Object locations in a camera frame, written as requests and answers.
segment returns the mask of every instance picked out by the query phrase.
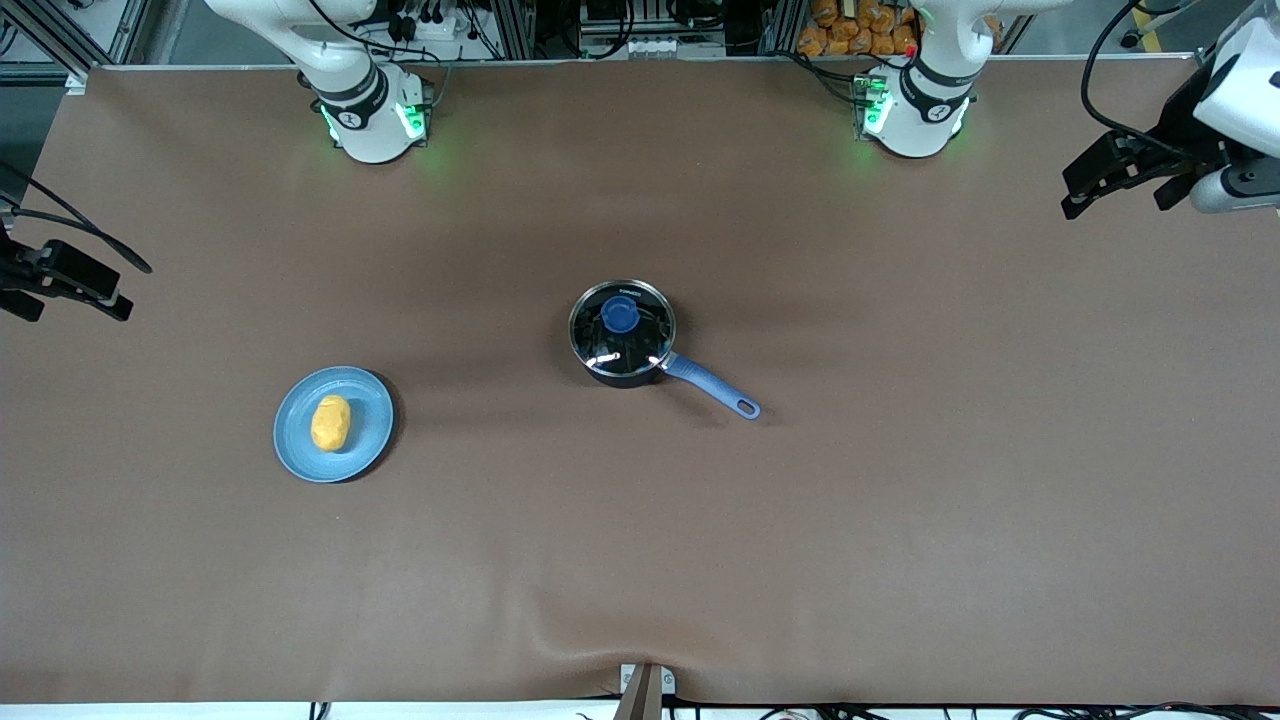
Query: blue lid knob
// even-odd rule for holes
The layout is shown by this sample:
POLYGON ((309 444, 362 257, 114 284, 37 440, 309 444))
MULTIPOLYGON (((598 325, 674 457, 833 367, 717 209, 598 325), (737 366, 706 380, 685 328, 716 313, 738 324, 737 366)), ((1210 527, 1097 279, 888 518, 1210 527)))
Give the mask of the blue lid knob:
POLYGON ((600 319, 611 333, 628 333, 640 324, 640 310, 636 301, 625 295, 614 295, 600 306, 600 319))

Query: plate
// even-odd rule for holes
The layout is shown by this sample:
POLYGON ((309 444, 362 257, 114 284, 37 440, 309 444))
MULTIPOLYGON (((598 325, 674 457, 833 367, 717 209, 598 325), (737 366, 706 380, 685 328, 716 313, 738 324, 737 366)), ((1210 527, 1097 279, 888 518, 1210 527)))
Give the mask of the plate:
POLYGON ((275 414, 275 455, 291 473, 312 483, 355 478, 387 450, 396 424, 392 393, 376 375, 338 365, 302 378, 275 414), (311 442, 311 416, 326 395, 351 405, 351 432, 342 448, 324 452, 311 442))

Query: saucepan handle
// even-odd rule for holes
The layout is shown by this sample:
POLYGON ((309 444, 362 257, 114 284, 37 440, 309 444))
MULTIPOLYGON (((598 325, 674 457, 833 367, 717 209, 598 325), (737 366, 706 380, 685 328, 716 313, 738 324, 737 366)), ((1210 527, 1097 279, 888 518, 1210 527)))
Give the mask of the saucepan handle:
POLYGON ((730 410, 748 420, 760 416, 760 406, 754 400, 684 355, 672 352, 667 361, 662 364, 662 369, 673 378, 680 378, 700 387, 703 392, 719 400, 730 410))

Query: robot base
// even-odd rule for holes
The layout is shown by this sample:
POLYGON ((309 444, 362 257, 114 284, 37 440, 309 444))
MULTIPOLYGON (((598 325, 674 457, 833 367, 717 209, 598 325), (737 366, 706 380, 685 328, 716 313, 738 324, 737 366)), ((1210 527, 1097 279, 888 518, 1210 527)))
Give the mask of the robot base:
POLYGON ((870 86, 861 92, 855 88, 855 95, 867 97, 870 102, 865 110, 855 109, 855 122, 859 123, 861 135, 878 140, 896 155, 936 155, 960 132, 969 101, 965 100, 955 111, 942 105, 948 114, 946 120, 925 122, 920 111, 901 97, 901 74, 902 70, 884 65, 870 72, 870 86))
POLYGON ((387 74, 387 100, 364 128, 347 128, 325 113, 334 147, 369 164, 389 163, 415 145, 425 146, 435 97, 434 87, 416 74, 397 65, 378 67, 387 74))

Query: brown table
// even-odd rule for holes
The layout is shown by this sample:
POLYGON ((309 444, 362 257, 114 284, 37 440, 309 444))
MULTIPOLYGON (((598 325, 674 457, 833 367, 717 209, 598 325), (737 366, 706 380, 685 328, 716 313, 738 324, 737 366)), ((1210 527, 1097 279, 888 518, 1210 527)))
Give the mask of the brown table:
MULTIPOLYGON (((0 320, 0 701, 581 696, 652 659, 705 701, 1280 702, 1280 224, 1064 220, 1079 72, 991 65, 906 161, 786 64, 461 69, 385 167, 291 72, 95 73, 38 176, 156 273, 125 324, 0 320), (570 305, 628 275, 758 423, 576 365, 570 305), (402 433, 311 486, 271 419, 343 363, 402 433)), ((1097 100, 1149 122, 1188 72, 1097 100)))

